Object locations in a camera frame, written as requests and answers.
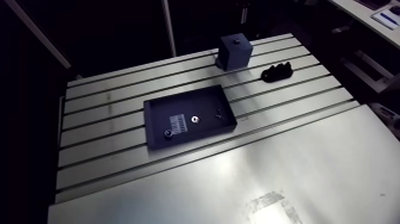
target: metal table surface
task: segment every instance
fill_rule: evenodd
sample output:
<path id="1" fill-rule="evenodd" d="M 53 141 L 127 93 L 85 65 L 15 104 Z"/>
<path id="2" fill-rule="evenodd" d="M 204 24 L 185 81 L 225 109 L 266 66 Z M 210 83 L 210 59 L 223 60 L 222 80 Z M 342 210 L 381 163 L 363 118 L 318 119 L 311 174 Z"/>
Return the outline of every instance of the metal table surface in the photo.
<path id="1" fill-rule="evenodd" d="M 49 223 L 399 223 L 400 144 L 366 105 L 271 133 L 51 206 Z"/>
<path id="2" fill-rule="evenodd" d="M 252 57 L 242 70 L 226 73 L 218 69 L 214 66 L 217 50 L 213 49 L 68 83 L 56 203 L 221 154 L 359 106 L 291 34 L 251 43 Z M 287 61 L 294 69 L 290 79 L 258 80 L 263 70 Z M 233 133 L 165 150 L 147 149 L 144 100 L 216 84 L 223 86 L 238 120 Z"/>

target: metal plate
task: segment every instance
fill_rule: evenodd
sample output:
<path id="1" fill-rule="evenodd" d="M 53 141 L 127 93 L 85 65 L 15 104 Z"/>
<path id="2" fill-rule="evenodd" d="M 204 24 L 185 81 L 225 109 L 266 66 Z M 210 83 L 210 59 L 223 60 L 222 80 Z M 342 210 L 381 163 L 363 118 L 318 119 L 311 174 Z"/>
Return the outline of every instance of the metal plate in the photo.
<path id="1" fill-rule="evenodd" d="M 251 223 L 270 205 L 248 205 L 271 192 L 291 203 L 301 223 L 395 223 L 399 148 L 369 108 L 358 107 L 51 206 L 49 224 Z"/>

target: silver pole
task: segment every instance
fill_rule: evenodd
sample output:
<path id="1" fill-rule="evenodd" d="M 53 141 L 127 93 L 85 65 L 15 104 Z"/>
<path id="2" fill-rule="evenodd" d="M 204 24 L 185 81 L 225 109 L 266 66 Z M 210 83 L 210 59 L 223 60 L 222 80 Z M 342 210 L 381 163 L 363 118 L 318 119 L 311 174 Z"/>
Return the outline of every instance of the silver pole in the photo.
<path id="1" fill-rule="evenodd" d="M 50 51 L 50 53 L 66 68 L 69 69 L 71 64 L 57 50 L 57 48 L 51 43 L 51 41 L 45 36 L 45 34 L 35 25 L 35 23 L 29 18 L 25 11 L 15 0 L 4 0 L 5 3 L 15 12 L 15 14 L 22 20 L 22 22 L 30 29 L 30 31 L 39 39 L 39 41 Z"/>
<path id="2" fill-rule="evenodd" d="M 172 57 L 176 57 L 174 32 L 172 31 L 172 22 L 171 22 L 170 7 L 168 4 L 168 0 L 162 0 L 162 9 L 164 10 L 165 24 L 167 26 L 168 39 L 170 41 Z"/>

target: metal frame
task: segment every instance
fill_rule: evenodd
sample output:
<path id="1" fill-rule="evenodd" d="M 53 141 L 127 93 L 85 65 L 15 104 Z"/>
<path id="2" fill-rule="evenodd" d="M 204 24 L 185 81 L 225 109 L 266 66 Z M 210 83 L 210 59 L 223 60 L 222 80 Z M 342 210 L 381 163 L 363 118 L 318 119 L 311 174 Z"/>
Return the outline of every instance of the metal frame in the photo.
<path id="1" fill-rule="evenodd" d="M 36 38 L 50 51 L 50 53 L 64 66 L 66 69 L 71 68 L 71 64 L 56 46 L 46 37 L 46 35 L 38 28 L 35 22 L 21 8 L 15 0 L 4 0 L 4 2 L 15 12 L 28 29 L 36 36 Z"/>

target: machine part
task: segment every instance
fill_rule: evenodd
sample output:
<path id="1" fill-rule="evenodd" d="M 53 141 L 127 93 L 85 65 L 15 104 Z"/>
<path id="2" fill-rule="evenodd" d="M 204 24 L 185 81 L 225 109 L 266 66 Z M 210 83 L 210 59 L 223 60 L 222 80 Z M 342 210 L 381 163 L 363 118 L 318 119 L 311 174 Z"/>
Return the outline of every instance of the machine part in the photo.
<path id="1" fill-rule="evenodd" d="M 191 121 L 192 121 L 192 123 L 197 124 L 197 123 L 200 122 L 200 118 L 199 118 L 198 116 L 193 116 L 192 119 L 191 119 Z"/>
<path id="2" fill-rule="evenodd" d="M 164 136 L 165 136 L 165 138 L 167 138 L 167 139 L 171 139 L 173 135 L 174 135 L 174 133 L 173 133 L 172 130 L 170 130 L 170 129 L 165 130 L 165 132 L 164 132 Z"/>
<path id="3" fill-rule="evenodd" d="M 374 113 L 386 124 L 389 130 L 400 139 L 400 116 L 376 102 L 369 104 Z"/>

